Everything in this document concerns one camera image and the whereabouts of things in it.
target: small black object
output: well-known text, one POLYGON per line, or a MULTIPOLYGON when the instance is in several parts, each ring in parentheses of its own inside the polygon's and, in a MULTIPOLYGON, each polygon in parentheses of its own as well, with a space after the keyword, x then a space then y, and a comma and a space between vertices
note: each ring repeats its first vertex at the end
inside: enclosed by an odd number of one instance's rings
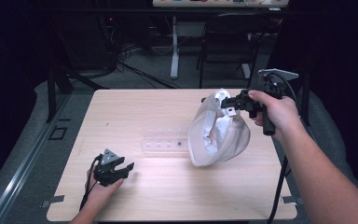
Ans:
POLYGON ((134 162, 127 167, 115 170, 116 166, 123 163, 125 157, 119 157, 109 149, 106 149, 103 155, 100 155, 97 167, 94 170, 94 177, 100 182, 100 185, 106 187, 118 181, 121 178, 127 178, 133 169, 134 162))
MULTIPOLYGON (((265 83, 263 85, 263 91, 277 99, 282 99, 282 91, 278 85, 275 85, 269 78, 264 76, 265 83)), ((242 90, 240 94, 235 97, 226 98, 222 101, 222 108, 234 107, 235 110, 246 110, 249 112, 249 118, 253 119, 257 117, 257 112, 263 112, 263 134, 274 135, 275 126, 271 122, 268 116, 267 107, 255 102, 249 97, 249 90, 242 90)))

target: chair backrest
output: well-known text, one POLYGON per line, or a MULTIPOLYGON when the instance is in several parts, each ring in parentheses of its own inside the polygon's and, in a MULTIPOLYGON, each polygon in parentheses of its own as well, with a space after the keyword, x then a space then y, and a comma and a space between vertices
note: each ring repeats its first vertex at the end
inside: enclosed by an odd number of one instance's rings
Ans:
POLYGON ((268 25, 269 18, 264 14, 222 13, 207 20, 204 35, 265 33, 268 25))

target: white hat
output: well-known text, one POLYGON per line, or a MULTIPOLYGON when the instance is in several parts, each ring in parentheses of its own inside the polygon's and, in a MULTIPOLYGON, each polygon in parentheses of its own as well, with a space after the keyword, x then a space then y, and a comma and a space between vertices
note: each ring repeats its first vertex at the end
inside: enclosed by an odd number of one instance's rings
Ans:
POLYGON ((240 110, 220 108, 226 97, 230 96, 224 89, 208 96, 188 129, 187 144, 195 166, 228 161, 248 146, 251 133, 240 110))

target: desk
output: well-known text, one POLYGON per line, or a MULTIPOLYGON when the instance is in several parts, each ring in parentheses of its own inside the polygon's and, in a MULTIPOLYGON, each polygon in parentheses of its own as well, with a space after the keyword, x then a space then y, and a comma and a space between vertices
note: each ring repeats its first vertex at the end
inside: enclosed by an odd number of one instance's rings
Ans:
MULTIPOLYGON (((234 2, 233 0, 209 0, 209 1, 190 1, 190 0, 153 0, 153 7, 287 7, 289 0, 244 0, 242 2, 234 2)), ((172 65, 171 79, 178 78, 179 66, 179 49, 177 41, 176 17, 172 19, 172 65)), ((246 77, 250 76, 248 64, 243 64, 242 69, 246 77)))
MULTIPOLYGON (((186 138, 200 100, 214 90, 96 91, 55 196, 48 220, 68 221, 78 212, 92 160, 106 148, 135 162, 100 221, 185 221, 268 219, 281 169, 270 137, 242 113, 252 131, 249 146, 236 158, 209 167, 192 165, 186 148, 147 150, 145 139, 186 138)), ((228 90, 231 95, 240 90, 228 90)), ((282 196, 290 196, 284 181, 282 196)), ((276 219, 296 216, 280 202, 276 219)))

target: chair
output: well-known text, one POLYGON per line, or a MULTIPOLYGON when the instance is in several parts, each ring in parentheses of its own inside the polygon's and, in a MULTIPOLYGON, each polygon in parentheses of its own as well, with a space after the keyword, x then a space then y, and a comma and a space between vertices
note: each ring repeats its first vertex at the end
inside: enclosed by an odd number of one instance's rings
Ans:
POLYGON ((249 63, 249 87, 260 40, 268 27, 269 19, 263 14, 223 13, 207 20, 197 62, 197 69, 200 68, 200 89, 204 63, 237 63, 238 68, 243 63, 249 63), (251 41, 248 34, 258 34, 258 37, 251 41))

